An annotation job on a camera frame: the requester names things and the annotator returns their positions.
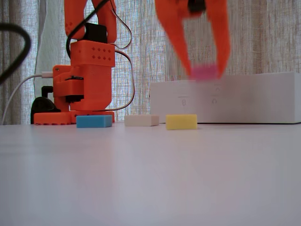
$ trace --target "black cable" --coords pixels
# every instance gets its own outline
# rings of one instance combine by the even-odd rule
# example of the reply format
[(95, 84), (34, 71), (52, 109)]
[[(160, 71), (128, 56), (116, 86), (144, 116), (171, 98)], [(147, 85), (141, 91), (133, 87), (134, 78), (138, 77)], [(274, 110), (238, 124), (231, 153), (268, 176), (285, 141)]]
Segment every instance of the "black cable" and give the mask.
[(80, 28), (82, 28), (109, 0), (103, 0), (102, 2), (100, 2), (96, 8), (94, 9), (94, 11), (92, 13), (90, 13), (86, 19), (84, 19), (82, 22), (79, 23), (79, 25), (77, 25), (74, 30), (68, 35), (67, 38), (67, 42), (66, 42), (66, 51), (67, 54), (69, 56), (69, 58), (71, 57), (70, 55), (70, 42), (72, 37), (76, 34), (76, 32), (78, 32), (80, 30)]
[(116, 50), (115, 53), (119, 53), (119, 54), (123, 55), (124, 57), (126, 57), (128, 59), (128, 61), (130, 62), (130, 64), (131, 64), (131, 71), (132, 71), (131, 74), (132, 74), (132, 83), (133, 83), (132, 84), (132, 87), (133, 87), (132, 97), (131, 97), (130, 101), (126, 105), (124, 105), (122, 107), (118, 107), (118, 108), (115, 108), (115, 109), (98, 110), (96, 112), (119, 111), (121, 109), (124, 109), (124, 108), (128, 107), (132, 103), (132, 101), (134, 100), (134, 97), (135, 97), (135, 83), (134, 83), (134, 73), (133, 73), (133, 64), (132, 64), (132, 61), (128, 57), (128, 55), (126, 55), (124, 52)]
[(19, 35), (21, 35), (24, 38), (25, 45), (22, 50), (22, 52), (19, 54), (19, 56), (13, 61), (13, 63), (6, 69), (0, 76), (0, 85), (4, 83), (4, 81), (11, 76), (15, 70), (22, 64), (22, 62), (27, 57), (32, 42), (30, 39), (29, 34), (20, 26), (16, 24), (9, 24), (9, 23), (0, 23), (0, 31), (8, 31), (8, 32), (15, 32)]

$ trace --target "white block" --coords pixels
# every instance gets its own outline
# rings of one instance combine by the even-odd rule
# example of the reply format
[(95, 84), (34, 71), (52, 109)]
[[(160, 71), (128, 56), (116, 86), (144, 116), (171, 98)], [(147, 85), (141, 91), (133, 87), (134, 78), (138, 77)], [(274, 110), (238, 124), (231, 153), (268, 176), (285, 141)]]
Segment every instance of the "white block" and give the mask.
[(159, 116), (153, 114), (126, 115), (125, 126), (158, 126)]

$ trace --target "white box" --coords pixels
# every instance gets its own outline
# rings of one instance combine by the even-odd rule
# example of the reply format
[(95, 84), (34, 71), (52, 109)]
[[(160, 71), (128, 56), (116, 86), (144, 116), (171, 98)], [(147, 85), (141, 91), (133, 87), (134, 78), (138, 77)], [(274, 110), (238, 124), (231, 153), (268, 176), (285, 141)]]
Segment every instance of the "white box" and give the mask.
[(198, 123), (300, 123), (301, 74), (223, 76), (150, 84), (150, 112), (197, 114)]

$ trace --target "blue block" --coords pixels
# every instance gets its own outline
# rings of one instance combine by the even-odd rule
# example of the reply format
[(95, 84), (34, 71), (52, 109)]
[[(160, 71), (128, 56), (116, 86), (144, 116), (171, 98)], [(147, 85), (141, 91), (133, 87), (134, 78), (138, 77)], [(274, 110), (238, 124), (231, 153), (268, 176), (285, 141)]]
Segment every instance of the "blue block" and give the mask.
[(105, 128), (111, 126), (111, 115), (81, 115), (76, 117), (77, 128)]

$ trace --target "table surface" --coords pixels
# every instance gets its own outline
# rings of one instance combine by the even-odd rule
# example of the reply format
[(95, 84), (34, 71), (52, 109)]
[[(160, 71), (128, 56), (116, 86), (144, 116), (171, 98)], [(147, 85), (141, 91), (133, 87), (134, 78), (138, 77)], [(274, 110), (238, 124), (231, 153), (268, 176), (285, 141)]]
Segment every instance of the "table surface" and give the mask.
[(0, 127), (1, 226), (296, 226), (301, 125)]

